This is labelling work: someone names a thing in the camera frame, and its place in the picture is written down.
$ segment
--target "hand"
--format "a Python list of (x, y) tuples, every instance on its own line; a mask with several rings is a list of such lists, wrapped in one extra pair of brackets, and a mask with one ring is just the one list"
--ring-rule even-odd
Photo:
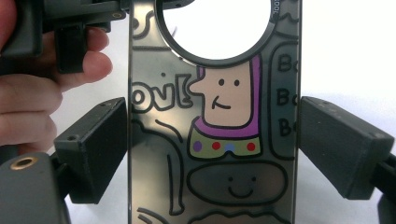
[[(14, 0), (0, 0), (0, 51), (12, 34), (17, 19)], [(84, 73), (61, 75), (56, 70), (53, 32), (43, 36), (40, 57), (18, 60), (13, 74), (0, 76), (0, 146), (18, 145), (19, 153), (46, 151), (56, 127), (50, 114), (61, 104), (62, 92), (102, 79), (111, 72), (108, 57), (99, 52), (107, 35), (89, 28)]]

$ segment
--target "white background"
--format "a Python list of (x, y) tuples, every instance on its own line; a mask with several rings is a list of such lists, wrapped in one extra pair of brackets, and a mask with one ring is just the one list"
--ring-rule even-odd
[[(304, 1), (302, 96), (330, 101), (396, 136), (395, 9), (394, 0)], [(95, 105), (127, 97), (128, 20), (113, 22), (109, 36), (112, 74), (64, 94), (52, 116), (59, 133)], [(296, 223), (378, 223), (378, 190), (370, 201), (343, 199), (301, 151), (297, 183)], [(127, 223), (126, 160), (98, 205), (66, 201), (75, 224)]]

